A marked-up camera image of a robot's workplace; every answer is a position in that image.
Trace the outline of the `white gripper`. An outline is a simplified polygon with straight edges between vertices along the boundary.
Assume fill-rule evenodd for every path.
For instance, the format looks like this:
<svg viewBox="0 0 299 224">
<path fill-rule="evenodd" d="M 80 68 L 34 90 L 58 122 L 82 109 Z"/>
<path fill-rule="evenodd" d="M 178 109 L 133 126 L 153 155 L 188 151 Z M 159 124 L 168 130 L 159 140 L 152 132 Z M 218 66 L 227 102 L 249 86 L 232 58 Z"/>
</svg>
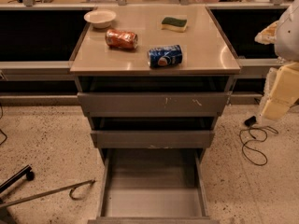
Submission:
<svg viewBox="0 0 299 224">
<path fill-rule="evenodd" d="M 254 40 L 269 45 L 276 42 L 278 22 L 274 21 Z M 299 99 L 299 63 L 289 63 L 279 69 L 271 67 L 266 76 L 261 102 L 261 117 L 269 120 L 281 119 Z"/>
</svg>

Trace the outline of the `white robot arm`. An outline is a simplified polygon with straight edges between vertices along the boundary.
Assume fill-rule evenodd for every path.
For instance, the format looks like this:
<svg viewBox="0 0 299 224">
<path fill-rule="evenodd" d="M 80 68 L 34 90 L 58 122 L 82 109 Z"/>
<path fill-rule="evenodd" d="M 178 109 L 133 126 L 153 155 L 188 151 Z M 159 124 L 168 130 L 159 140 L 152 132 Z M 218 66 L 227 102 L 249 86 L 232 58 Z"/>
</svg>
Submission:
<svg viewBox="0 0 299 224">
<path fill-rule="evenodd" d="M 261 117 L 281 119 L 299 99 L 299 0 L 294 0 L 278 21 L 258 33 L 258 43 L 273 44 L 276 55 L 284 62 L 268 73 Z"/>
</svg>

